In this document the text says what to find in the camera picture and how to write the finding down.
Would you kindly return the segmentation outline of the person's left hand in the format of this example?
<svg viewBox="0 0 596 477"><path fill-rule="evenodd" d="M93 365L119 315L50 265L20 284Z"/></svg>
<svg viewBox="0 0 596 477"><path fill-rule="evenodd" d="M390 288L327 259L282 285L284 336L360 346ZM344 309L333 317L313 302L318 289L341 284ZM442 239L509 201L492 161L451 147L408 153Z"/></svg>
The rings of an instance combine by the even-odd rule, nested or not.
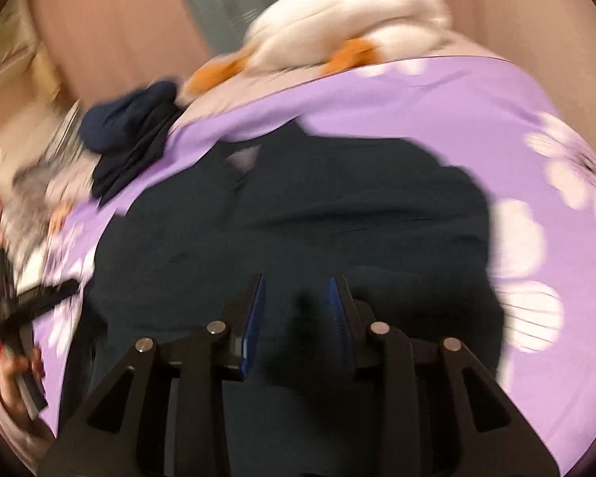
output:
<svg viewBox="0 0 596 477"><path fill-rule="evenodd" d="M31 419L18 383L19 377L31 371L41 381L45 377L42 350L35 346L31 357L20 357L6 349L0 355L0 398L10 419L25 431L33 430Z"/></svg>

